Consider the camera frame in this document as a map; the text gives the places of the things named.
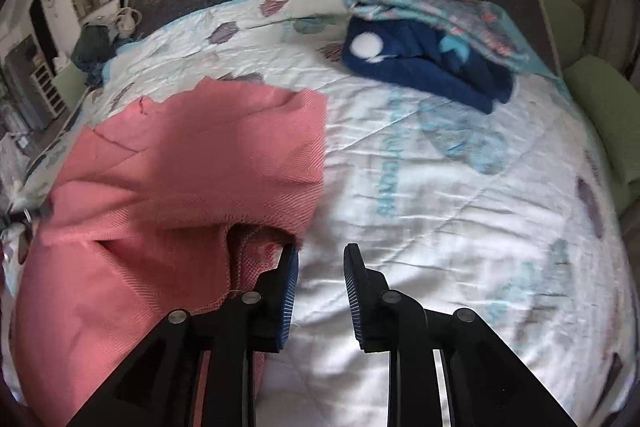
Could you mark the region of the pink knit sweater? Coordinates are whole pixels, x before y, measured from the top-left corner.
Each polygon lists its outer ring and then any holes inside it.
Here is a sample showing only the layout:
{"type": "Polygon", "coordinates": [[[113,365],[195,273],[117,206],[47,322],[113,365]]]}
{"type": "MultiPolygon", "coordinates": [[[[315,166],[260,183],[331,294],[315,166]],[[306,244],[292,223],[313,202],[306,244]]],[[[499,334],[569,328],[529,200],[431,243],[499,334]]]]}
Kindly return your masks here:
{"type": "Polygon", "coordinates": [[[326,97],[202,79],[82,129],[29,249],[12,355],[29,407],[63,426],[167,313],[218,308],[322,192],[326,97]]]}

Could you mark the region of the dark clothes pile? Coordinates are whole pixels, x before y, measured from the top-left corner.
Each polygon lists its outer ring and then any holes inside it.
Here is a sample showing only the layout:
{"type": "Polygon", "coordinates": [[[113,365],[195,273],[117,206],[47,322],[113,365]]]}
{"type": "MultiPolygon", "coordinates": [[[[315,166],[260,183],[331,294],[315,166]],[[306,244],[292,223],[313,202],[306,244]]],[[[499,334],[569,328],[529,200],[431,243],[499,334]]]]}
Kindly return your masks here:
{"type": "Polygon", "coordinates": [[[141,21],[138,10],[122,8],[111,22],[82,26],[70,61],[85,75],[87,88],[94,90],[102,86],[104,65],[116,56],[121,46],[132,41],[141,21]]]}

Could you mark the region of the white shelf rack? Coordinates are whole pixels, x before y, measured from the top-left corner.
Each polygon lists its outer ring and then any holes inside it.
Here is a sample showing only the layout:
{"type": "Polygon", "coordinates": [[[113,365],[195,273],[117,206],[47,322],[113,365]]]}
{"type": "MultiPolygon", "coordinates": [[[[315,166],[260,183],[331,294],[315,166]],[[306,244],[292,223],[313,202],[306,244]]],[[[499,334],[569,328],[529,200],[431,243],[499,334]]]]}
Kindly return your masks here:
{"type": "Polygon", "coordinates": [[[53,83],[53,76],[47,64],[42,62],[36,65],[29,78],[42,96],[44,103],[47,104],[52,117],[60,117],[66,111],[67,105],[53,83]]]}

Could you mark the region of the white floral quilt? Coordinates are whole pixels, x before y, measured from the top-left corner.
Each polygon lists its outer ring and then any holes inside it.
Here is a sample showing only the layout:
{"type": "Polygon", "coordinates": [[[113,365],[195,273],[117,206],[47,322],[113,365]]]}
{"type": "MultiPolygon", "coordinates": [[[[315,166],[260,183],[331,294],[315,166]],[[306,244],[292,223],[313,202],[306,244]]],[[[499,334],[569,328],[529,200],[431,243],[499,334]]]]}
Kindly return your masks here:
{"type": "MultiPolygon", "coordinates": [[[[593,133],[562,80],[514,72],[489,114],[354,74],[343,0],[233,0],[122,46],[61,148],[138,98],[204,78],[326,97],[322,192],[299,243],[284,350],[258,362],[262,426],[383,426],[388,360],[360,350],[343,251],[426,309],[474,310],[578,426],[600,426],[638,362],[637,296],[593,133]]],[[[2,298],[2,375],[21,413],[12,320],[24,262],[2,298]]]]}

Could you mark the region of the green pillow near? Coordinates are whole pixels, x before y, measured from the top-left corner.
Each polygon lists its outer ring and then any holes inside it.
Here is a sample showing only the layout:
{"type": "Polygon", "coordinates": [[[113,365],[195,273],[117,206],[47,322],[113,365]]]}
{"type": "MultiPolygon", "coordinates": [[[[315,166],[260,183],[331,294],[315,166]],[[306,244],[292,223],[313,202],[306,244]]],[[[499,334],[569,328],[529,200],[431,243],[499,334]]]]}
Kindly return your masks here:
{"type": "Polygon", "coordinates": [[[639,92],[599,57],[587,55],[565,69],[570,94],[597,129],[623,184],[639,181],[639,92]]]}

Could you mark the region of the green pillow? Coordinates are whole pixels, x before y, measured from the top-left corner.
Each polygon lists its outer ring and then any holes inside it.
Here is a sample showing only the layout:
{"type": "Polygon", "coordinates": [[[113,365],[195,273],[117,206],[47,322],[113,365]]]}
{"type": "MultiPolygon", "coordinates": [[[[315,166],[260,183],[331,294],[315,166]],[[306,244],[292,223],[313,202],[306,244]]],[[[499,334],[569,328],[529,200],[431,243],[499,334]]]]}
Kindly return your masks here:
{"type": "Polygon", "coordinates": [[[541,0],[546,10],[561,68],[582,56],[586,19],[582,8],[572,0],[541,0]]]}
{"type": "Polygon", "coordinates": [[[570,94],[597,129],[623,184],[639,181],[639,92],[599,57],[587,55],[565,69],[570,94]]]}

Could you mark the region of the navy fleece garment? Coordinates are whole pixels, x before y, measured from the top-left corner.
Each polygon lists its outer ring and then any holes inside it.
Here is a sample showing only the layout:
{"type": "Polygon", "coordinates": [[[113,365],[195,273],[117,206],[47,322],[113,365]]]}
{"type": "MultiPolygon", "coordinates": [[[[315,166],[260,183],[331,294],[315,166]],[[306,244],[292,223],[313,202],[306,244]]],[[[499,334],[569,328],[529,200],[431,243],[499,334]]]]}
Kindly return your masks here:
{"type": "Polygon", "coordinates": [[[489,114],[509,102],[514,75],[458,37],[414,20],[352,17],[342,62],[354,74],[448,98],[489,114]]]}

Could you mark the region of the folded floral blanket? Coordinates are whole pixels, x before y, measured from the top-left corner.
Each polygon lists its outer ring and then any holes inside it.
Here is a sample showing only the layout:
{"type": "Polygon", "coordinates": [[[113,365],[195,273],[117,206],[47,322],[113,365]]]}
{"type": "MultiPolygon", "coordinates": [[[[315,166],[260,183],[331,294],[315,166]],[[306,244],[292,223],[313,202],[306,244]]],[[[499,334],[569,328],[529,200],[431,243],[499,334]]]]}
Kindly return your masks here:
{"type": "Polygon", "coordinates": [[[480,0],[343,0],[363,20],[411,20],[466,43],[514,72],[549,76],[551,70],[501,6],[480,0]]]}

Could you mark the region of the green pillow far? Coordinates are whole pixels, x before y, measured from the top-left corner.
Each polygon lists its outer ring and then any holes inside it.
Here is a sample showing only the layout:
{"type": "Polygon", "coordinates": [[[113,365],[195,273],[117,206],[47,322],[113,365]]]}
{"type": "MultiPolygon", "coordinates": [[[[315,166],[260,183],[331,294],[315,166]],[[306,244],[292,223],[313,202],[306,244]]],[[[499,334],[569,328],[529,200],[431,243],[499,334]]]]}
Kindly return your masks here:
{"type": "Polygon", "coordinates": [[[572,0],[541,0],[546,10],[561,68],[582,56],[586,19],[582,8],[572,0]]]}

